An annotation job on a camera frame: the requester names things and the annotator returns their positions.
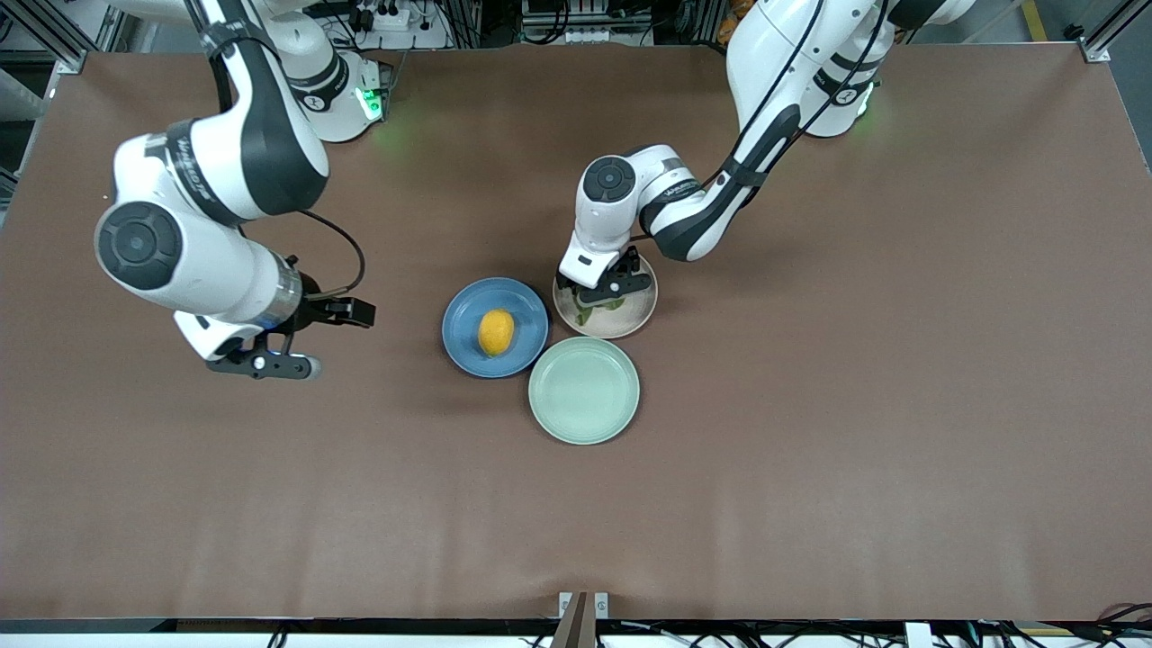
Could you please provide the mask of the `green lettuce leaf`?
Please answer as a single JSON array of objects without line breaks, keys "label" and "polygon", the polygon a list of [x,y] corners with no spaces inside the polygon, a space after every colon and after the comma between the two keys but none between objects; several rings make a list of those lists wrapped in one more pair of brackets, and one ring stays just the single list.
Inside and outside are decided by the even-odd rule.
[{"label": "green lettuce leaf", "polygon": [[615,300],[605,301],[594,306],[588,306],[581,303],[579,296],[573,295],[573,307],[576,308],[576,323],[579,327],[588,325],[594,312],[617,311],[617,308],[621,308],[623,304],[626,304],[626,297],[617,297]]}]

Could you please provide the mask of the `yellow lemon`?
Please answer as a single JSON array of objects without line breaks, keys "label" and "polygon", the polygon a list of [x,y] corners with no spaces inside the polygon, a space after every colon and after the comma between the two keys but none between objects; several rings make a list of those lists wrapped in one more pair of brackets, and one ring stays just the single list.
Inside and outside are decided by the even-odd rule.
[{"label": "yellow lemon", "polygon": [[497,308],[484,312],[477,327],[477,342],[488,357],[502,356],[513,345],[516,322],[511,312]]}]

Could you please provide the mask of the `beige plate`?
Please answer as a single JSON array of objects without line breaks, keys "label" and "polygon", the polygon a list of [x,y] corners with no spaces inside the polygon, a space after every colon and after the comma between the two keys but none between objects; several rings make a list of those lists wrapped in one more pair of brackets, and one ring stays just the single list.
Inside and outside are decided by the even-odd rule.
[{"label": "beige plate", "polygon": [[[646,258],[641,257],[643,274],[657,276]],[[573,307],[573,292],[559,291],[555,278],[552,282],[552,299],[559,317],[564,325],[573,329],[576,336],[588,336],[612,340],[632,336],[638,329],[644,327],[651,316],[655,312],[659,299],[658,282],[650,291],[634,292],[626,296],[626,304],[612,312],[594,312],[588,325],[579,327],[576,323],[576,308]]]}]

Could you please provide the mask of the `blue plate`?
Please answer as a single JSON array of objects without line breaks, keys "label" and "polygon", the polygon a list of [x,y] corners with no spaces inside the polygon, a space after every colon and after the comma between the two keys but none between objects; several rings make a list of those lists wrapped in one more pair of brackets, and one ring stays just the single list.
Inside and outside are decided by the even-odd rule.
[{"label": "blue plate", "polygon": [[[479,344],[487,311],[510,312],[515,325],[509,348],[488,356]],[[448,356],[461,370],[484,379],[500,379],[533,366],[551,336],[551,317],[539,292],[507,276],[470,282],[445,308],[441,337]]]}]

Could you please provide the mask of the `light green plate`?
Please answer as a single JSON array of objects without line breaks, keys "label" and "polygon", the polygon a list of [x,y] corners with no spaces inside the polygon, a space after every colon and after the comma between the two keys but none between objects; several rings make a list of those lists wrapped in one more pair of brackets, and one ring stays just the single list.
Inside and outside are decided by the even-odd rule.
[{"label": "light green plate", "polygon": [[569,446],[597,446],[616,438],[639,407],[639,372],[616,344],[568,337],[535,362],[529,406],[536,423]]}]

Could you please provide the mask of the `brown table cover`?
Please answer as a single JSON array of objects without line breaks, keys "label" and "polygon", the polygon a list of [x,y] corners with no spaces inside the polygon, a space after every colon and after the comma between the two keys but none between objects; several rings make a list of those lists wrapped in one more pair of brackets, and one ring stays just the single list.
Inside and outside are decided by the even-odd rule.
[{"label": "brown table cover", "polygon": [[893,48],[723,242],[655,258],[636,419],[536,424],[460,372],[445,307],[547,293],[597,156],[736,131],[711,48],[407,56],[329,149],[374,327],[321,377],[210,372],[94,259],[114,149],[217,107],[199,55],[58,83],[0,229],[0,617],[1094,619],[1152,600],[1152,176],[1071,45]]}]

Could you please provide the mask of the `white equipment box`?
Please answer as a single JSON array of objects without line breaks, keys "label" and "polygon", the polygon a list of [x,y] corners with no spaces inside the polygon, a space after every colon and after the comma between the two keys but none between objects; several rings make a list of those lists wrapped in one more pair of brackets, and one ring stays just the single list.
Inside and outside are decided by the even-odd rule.
[{"label": "white equipment box", "polygon": [[581,45],[654,44],[652,0],[518,0],[520,42]]}]

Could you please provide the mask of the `orange snack bags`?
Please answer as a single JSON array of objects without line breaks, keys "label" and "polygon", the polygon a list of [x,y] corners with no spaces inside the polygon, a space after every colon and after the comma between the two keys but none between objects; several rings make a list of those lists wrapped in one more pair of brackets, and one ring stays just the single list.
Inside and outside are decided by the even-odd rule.
[{"label": "orange snack bags", "polygon": [[728,42],[732,42],[733,33],[738,27],[741,21],[746,16],[746,13],[752,9],[755,0],[725,0],[727,1],[727,9],[723,13],[723,20],[717,27],[717,38],[715,42],[723,48],[727,48]]}]

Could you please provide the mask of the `white power strip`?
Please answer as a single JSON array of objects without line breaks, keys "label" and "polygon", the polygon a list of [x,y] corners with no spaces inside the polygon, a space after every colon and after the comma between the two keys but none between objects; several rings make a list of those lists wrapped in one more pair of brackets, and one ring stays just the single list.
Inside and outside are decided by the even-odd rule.
[{"label": "white power strip", "polygon": [[346,0],[353,33],[407,32],[419,18],[411,0]]}]

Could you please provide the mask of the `aluminium frame profile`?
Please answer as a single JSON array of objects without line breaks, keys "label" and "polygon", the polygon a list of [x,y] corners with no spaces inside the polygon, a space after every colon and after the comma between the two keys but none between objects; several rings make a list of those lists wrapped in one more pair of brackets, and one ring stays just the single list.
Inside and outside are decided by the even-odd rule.
[{"label": "aluminium frame profile", "polygon": [[52,53],[63,75],[78,75],[90,50],[97,48],[86,33],[50,0],[0,0],[8,13],[41,48]]},{"label": "aluminium frame profile", "polygon": [[1086,63],[1111,61],[1108,48],[1120,33],[1131,27],[1144,12],[1152,7],[1152,0],[1117,0],[1117,3],[1096,27],[1087,29],[1079,38],[1079,50]]}]

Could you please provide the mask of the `grey mounting post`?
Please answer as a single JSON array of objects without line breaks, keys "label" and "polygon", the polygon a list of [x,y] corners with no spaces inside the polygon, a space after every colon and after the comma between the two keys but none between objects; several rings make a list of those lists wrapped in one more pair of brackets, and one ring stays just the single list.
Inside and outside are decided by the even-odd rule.
[{"label": "grey mounting post", "polygon": [[553,633],[550,648],[596,648],[594,595],[573,593],[571,603]]}]

